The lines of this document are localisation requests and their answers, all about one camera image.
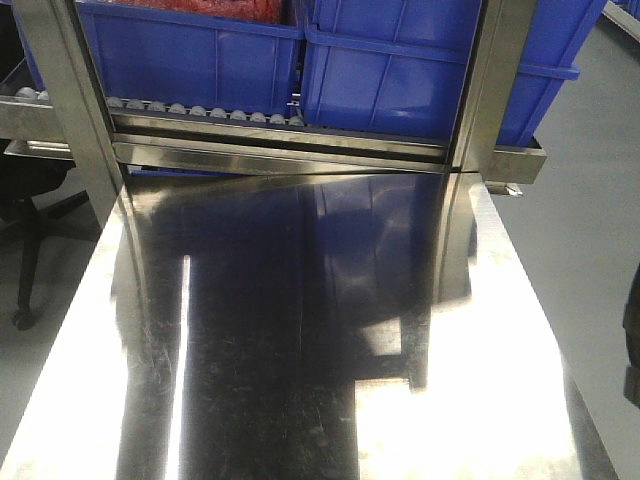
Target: chair wheel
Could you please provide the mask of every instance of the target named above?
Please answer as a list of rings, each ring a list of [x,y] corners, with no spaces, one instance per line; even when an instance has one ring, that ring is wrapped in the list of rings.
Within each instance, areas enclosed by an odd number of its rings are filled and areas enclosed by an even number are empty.
[[[20,331],[29,330],[36,323],[31,310],[28,308],[21,308],[16,313],[13,314],[13,319],[11,320],[16,328]]]
[[[634,367],[640,369],[640,338],[627,333],[627,351],[629,352],[629,362]]]

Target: metal rail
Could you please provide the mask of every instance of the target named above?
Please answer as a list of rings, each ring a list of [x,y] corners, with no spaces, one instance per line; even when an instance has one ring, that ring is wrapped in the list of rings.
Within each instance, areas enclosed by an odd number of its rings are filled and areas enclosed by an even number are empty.
[[[64,138],[102,226],[123,185],[113,125],[74,0],[14,0]]]
[[[611,1],[607,2],[602,13],[636,42],[640,42],[640,21]]]

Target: shelf rack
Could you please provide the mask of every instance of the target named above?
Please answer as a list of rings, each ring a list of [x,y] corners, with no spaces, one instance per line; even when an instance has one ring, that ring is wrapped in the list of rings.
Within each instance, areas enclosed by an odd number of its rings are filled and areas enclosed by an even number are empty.
[[[546,153],[496,147],[536,0],[484,0],[450,145],[413,137],[109,109],[74,0],[14,0],[51,102],[6,95],[0,137],[12,152],[73,158],[104,225],[126,186],[126,165],[240,174],[479,172],[487,181],[532,183]]]

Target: metal post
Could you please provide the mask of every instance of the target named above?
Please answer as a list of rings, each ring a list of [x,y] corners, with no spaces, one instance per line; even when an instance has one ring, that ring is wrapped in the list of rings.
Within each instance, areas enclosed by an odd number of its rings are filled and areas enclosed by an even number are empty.
[[[491,168],[537,0],[484,0],[476,29],[449,163],[461,172]]]
[[[74,0],[14,0],[98,221],[105,225],[123,184],[113,124]]]

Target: office chair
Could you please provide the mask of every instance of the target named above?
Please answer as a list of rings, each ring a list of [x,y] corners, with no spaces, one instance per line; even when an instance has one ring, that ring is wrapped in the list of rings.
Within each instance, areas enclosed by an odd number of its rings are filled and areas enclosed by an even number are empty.
[[[8,145],[0,140],[0,151]],[[56,190],[62,185],[73,162],[32,157],[0,155],[0,218],[19,228],[23,236],[22,265],[18,289],[18,310],[13,324],[19,330],[27,330],[35,323],[30,300],[40,244],[46,236],[62,236],[96,241],[99,228],[61,224],[58,220],[88,200],[85,192],[74,195],[39,212],[32,197]]]

